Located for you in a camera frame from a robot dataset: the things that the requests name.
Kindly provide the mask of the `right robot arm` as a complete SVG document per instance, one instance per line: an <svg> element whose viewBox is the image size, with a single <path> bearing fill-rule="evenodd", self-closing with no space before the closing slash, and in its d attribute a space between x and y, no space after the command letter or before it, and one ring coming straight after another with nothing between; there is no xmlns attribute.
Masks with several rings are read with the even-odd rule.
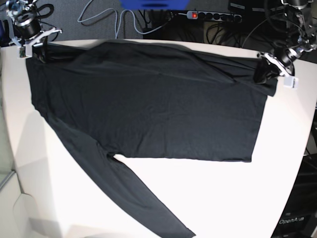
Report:
<svg viewBox="0 0 317 238"><path fill-rule="evenodd" d="M11 31L9 44L17 47L18 58L37 57L46 62L49 36L62 33L60 28L43 22L53 14L54 5L46 3L38 7L35 0L7 0L4 10Z"/></svg>

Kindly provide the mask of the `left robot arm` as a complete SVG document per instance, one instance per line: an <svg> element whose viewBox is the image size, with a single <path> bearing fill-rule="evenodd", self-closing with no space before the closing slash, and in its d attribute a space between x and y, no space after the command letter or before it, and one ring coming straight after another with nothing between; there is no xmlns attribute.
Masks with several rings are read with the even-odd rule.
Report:
<svg viewBox="0 0 317 238"><path fill-rule="evenodd" d="M271 14L269 3L264 1L265 21L281 33L285 33L290 43L276 47L269 52L259 52L260 59L254 74L254 82L265 84L268 80L284 77L284 86L298 87L294 61L303 53L317 49L317 25L312 17L312 0L282 0L283 11Z"/></svg>

